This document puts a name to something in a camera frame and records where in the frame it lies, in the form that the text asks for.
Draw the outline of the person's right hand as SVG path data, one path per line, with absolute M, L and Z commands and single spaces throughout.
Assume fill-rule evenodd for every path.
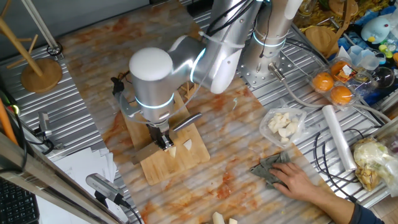
M 269 172 L 283 182 L 283 184 L 274 183 L 273 186 L 289 198 L 315 202 L 322 191 L 310 181 L 297 164 L 292 162 L 275 163 Z

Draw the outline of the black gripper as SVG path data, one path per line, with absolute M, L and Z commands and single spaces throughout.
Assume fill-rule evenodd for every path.
M 174 146 L 174 142 L 171 140 L 169 136 L 169 130 L 161 131 L 160 128 L 151 126 L 149 124 L 147 124 L 147 127 L 149 129 L 149 133 L 152 140 L 160 149 L 166 150 Z

